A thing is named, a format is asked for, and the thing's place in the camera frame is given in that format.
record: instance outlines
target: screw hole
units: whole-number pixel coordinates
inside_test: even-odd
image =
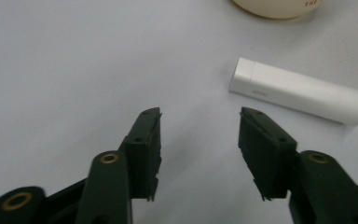
[[[142,137],[136,137],[136,138],[133,139],[133,141],[142,142],[142,141],[144,141],[144,139]]]
[[[32,194],[30,192],[20,192],[10,198],[8,198],[2,204],[2,209],[4,211],[13,211],[19,209],[30,202],[32,199]]]
[[[328,163],[328,159],[321,154],[310,154],[308,157],[311,161],[315,161],[323,164]]]
[[[105,163],[105,164],[113,163],[113,162],[115,162],[117,160],[118,160],[118,154],[115,154],[115,153],[104,154],[100,158],[101,163]]]

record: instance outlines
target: white surface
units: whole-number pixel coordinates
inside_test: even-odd
[[[358,125],[358,90],[239,58],[233,92],[325,119]]]
[[[358,89],[358,2],[272,21],[228,0],[0,1],[0,195],[84,178],[154,106],[158,192],[132,201],[134,223],[291,223],[288,200],[262,202],[241,157],[243,105],[358,183],[358,126],[228,92],[240,56]]]

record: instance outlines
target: cylindrical container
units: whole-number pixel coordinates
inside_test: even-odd
[[[289,19],[314,10],[323,0],[233,0],[238,6],[262,17]]]
[[[358,124],[358,90],[270,65],[240,58],[229,89],[322,118]]]

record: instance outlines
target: white tube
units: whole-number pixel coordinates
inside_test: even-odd
[[[358,90],[270,65],[240,58],[229,89],[344,124],[358,124]]]

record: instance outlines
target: white cap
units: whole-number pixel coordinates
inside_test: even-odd
[[[237,67],[232,76],[229,90],[236,93],[245,94],[248,84],[252,79],[255,69],[255,61],[249,61],[243,58],[238,59]]]

